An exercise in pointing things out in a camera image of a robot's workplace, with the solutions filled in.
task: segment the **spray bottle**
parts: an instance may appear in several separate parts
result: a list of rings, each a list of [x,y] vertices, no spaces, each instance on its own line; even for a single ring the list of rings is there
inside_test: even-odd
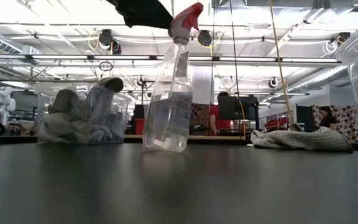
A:
[[[198,30],[203,5],[196,3],[177,15],[168,31],[173,43],[165,52],[147,110],[143,131],[146,148],[182,152],[187,146],[193,87],[187,77],[188,43]]]

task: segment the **ceiling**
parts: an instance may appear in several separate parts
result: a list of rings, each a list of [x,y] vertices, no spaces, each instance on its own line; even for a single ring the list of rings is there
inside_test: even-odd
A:
[[[25,7],[23,2],[30,5],[31,9]],[[214,34],[214,47],[211,50],[192,40],[190,41],[192,56],[211,56],[211,53],[217,57],[277,56],[268,11],[239,7],[232,13],[224,8],[213,9],[210,6],[211,0],[161,0],[160,2],[173,15],[177,15],[195,2],[204,4],[204,11],[198,22],[200,29],[209,30]],[[303,21],[305,17],[310,16],[311,9],[284,7],[279,11],[276,10],[277,39],[280,40],[288,34],[291,36],[280,45],[280,56],[329,58],[334,49],[329,49],[330,51],[327,52],[327,42],[331,41],[331,38],[336,39],[340,32],[353,33],[358,29],[358,12],[349,11],[341,14],[328,11],[323,16],[304,24]],[[163,29],[128,28],[114,6],[105,0],[0,0],[0,35],[12,44],[32,46],[41,54],[108,54],[101,48],[93,50],[90,47],[90,45],[96,46],[95,38],[101,29],[112,30],[114,38],[121,45],[123,55],[164,55],[171,41],[167,31]],[[196,30],[192,31],[194,37],[197,33]],[[0,63],[9,63],[9,61],[0,61]],[[53,67],[43,72],[41,71],[45,67],[33,69],[35,73],[40,73],[37,78],[91,80],[95,75],[98,78],[101,75],[119,76],[125,80],[128,90],[140,90],[135,84],[136,78],[140,75],[147,80],[154,80],[159,73],[160,64],[156,62],[114,63],[111,72],[103,72],[98,68],[92,71],[89,67]],[[29,67],[12,67],[12,69],[30,74]],[[283,67],[283,76],[296,79],[318,70],[319,68]],[[268,88],[266,80],[279,77],[280,71],[278,67],[272,66],[241,65],[236,68],[233,65],[216,64],[211,74],[222,78],[226,88],[234,87],[229,84],[229,80],[237,74],[240,90],[262,91]],[[215,81],[216,91],[222,90],[222,87],[222,82]]]

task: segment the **person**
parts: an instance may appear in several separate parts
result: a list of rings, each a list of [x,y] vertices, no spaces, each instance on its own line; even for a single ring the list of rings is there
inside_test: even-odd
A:
[[[323,117],[318,127],[327,127],[335,131],[336,129],[336,118],[333,116],[333,112],[329,106],[320,107],[320,114]]]
[[[218,95],[218,101],[219,97],[221,96],[229,96],[229,93],[226,91],[222,91]],[[209,119],[209,135],[215,136],[219,134],[219,129],[230,129],[230,121],[229,119],[219,119],[219,105],[213,105],[211,106],[211,110],[209,113],[210,119]],[[234,129],[238,129],[238,121],[233,121]]]

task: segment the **gray towel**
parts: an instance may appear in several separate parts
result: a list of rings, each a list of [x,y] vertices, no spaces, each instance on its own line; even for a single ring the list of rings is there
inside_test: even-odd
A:
[[[274,149],[352,150],[350,142],[336,131],[321,127],[313,133],[306,133],[297,124],[291,124],[288,131],[264,134],[253,130],[251,141],[254,147]]]

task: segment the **table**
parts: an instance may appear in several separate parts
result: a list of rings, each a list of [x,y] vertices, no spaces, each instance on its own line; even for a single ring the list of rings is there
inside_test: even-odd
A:
[[[358,223],[358,152],[3,145],[0,223]]]

